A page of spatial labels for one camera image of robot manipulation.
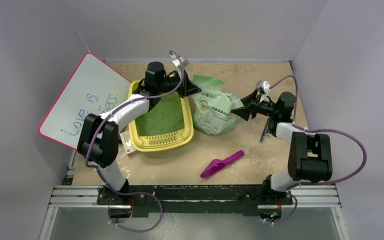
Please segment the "yellow litter box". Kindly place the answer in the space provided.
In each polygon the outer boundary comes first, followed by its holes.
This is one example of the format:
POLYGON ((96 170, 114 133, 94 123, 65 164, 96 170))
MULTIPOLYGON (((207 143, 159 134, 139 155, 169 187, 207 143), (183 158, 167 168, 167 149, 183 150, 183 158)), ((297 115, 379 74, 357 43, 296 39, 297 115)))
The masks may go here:
POLYGON ((160 152, 187 144, 194 136, 192 112, 187 98, 174 92, 156 107, 128 125, 132 146, 140 152, 160 152))

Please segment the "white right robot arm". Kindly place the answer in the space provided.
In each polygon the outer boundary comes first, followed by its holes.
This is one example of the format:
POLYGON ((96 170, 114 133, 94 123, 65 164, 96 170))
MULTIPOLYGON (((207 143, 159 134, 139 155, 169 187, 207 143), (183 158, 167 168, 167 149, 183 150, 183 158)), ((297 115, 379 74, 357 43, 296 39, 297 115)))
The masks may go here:
POLYGON ((331 141, 327 134, 308 133, 293 125, 292 112, 296 97, 283 92, 276 102, 263 100, 258 90, 241 99, 242 107, 231 113, 248 121, 257 114, 268 117, 267 132, 289 144, 287 167, 267 177, 269 184, 261 189, 260 196, 268 204, 280 198, 292 186, 304 183, 329 181, 333 174, 331 141))

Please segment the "black ruler strip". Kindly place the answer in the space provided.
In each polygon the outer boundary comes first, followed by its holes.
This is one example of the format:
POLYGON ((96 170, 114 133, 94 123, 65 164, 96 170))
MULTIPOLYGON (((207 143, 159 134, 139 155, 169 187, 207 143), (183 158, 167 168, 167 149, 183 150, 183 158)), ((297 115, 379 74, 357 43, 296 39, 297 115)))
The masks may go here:
POLYGON ((263 129, 263 132, 261 134, 261 137, 259 139, 259 143, 263 144, 267 135, 271 134, 273 132, 273 129, 275 129, 275 124, 272 118, 268 118, 265 124, 265 127, 263 129))

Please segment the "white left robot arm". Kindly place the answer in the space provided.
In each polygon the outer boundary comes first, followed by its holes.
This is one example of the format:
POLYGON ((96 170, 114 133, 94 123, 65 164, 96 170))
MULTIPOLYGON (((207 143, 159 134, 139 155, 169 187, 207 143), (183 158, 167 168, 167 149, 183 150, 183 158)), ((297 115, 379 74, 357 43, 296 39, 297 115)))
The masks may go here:
POLYGON ((176 93, 181 103, 183 128, 134 140, 135 147, 145 151, 153 146, 169 150, 189 142, 194 134, 187 97, 200 93, 201 89, 189 80, 186 72, 188 60, 180 56, 172 62, 176 70, 171 73, 166 72, 161 62, 150 62, 145 77, 136 83, 136 89, 131 91, 127 100, 99 115, 90 113, 84 119, 76 150, 84 157, 85 165, 98 172, 110 189, 110 199, 118 205, 129 199, 128 180, 122 175, 116 161, 121 130, 154 109, 161 98, 176 93))

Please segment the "green cat litter bag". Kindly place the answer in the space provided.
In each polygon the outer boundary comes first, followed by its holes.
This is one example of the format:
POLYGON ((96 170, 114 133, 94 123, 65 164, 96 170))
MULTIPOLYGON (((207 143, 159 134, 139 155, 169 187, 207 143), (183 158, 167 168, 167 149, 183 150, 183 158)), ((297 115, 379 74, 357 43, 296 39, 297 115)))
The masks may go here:
POLYGON ((192 82, 201 88, 200 93, 191 95, 195 104, 192 115, 195 128, 208 135, 222 135, 236 128, 240 117, 232 110, 244 104, 233 93, 222 92, 223 80, 211 76, 194 75, 192 82))

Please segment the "magenta plastic litter scoop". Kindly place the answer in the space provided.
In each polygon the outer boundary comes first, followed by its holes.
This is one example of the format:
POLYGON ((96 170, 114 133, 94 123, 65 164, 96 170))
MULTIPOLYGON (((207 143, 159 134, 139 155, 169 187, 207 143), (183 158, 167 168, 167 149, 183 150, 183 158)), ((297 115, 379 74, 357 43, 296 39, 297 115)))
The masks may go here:
POLYGON ((239 150, 236 153, 232 154, 231 156, 228 156, 227 158, 221 160, 221 159, 213 159, 208 166, 202 171, 200 174, 200 177, 202 179, 208 179, 211 178, 216 173, 220 172, 233 162, 237 161, 244 155, 243 150, 239 150))

